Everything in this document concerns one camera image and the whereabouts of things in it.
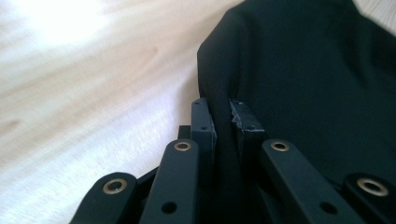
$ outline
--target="round hole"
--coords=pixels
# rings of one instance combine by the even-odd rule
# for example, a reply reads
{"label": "round hole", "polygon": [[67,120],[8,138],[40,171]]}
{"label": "round hole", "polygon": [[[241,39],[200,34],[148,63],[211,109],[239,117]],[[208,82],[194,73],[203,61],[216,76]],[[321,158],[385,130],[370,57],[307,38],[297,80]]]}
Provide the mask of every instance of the round hole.
{"label": "round hole", "polygon": [[176,203],[169,202],[169,203],[163,204],[163,212],[166,214],[175,213],[176,210],[177,210]]}
{"label": "round hole", "polygon": [[186,142],[179,142],[175,144],[174,148],[178,151],[187,151],[191,148],[191,145]]}
{"label": "round hole", "polygon": [[358,186],[367,193],[378,197],[385,197],[389,194],[388,189],[384,185],[373,179],[360,178],[358,179]]}
{"label": "round hole", "polygon": [[321,203],[320,204],[320,208],[324,211],[324,212],[326,212],[326,213],[329,213],[329,214],[332,214],[332,215],[335,215],[335,214],[337,214],[337,208],[334,206],[334,205],[332,205],[331,203]]}
{"label": "round hole", "polygon": [[103,192],[106,194],[116,194],[122,192],[127,186],[127,182],[124,179],[112,179],[107,181],[103,186]]}
{"label": "round hole", "polygon": [[289,150],[289,146],[286,145],[285,143],[281,142],[274,142],[271,144],[271,148],[277,150],[277,151],[287,151]]}

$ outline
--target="dark garment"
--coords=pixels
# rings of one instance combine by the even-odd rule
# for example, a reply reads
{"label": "dark garment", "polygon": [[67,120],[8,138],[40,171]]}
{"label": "dark garment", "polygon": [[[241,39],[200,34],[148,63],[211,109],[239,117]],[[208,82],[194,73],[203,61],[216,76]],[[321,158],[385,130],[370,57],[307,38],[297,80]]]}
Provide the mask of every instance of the dark garment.
{"label": "dark garment", "polygon": [[247,0],[198,52],[219,141],[201,222],[260,222],[241,177],[229,98],[292,142],[335,186],[367,173],[396,185],[396,38],[346,0]]}

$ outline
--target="wooden table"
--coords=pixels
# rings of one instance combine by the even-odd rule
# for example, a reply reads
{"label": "wooden table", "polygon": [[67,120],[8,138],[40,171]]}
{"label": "wooden table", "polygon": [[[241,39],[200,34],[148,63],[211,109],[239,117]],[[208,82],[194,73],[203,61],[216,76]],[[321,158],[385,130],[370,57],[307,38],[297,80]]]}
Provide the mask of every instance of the wooden table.
{"label": "wooden table", "polygon": [[[93,183],[157,166],[198,98],[196,52],[241,2],[0,2],[0,223],[67,223]],[[396,34],[396,2],[359,0]]]}

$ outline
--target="black cloth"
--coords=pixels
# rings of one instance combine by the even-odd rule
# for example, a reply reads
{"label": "black cloth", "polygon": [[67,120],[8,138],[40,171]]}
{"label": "black cloth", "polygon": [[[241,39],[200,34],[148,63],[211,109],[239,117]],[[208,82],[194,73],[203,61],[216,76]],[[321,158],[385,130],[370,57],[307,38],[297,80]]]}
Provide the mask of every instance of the black cloth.
{"label": "black cloth", "polygon": [[351,0],[247,0],[198,51],[218,133],[201,222],[260,222],[239,168],[229,98],[291,141],[334,185],[367,173],[396,185],[396,38]]}

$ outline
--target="tabletop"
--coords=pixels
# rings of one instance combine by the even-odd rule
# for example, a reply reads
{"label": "tabletop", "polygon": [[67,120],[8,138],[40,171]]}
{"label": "tabletop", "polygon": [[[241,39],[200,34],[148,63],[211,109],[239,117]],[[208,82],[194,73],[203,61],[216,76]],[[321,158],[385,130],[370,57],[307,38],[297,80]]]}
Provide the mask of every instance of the tabletop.
{"label": "tabletop", "polygon": [[[158,166],[196,52],[241,0],[0,2],[0,223],[68,223],[104,175]],[[356,0],[396,35],[396,2]]]}

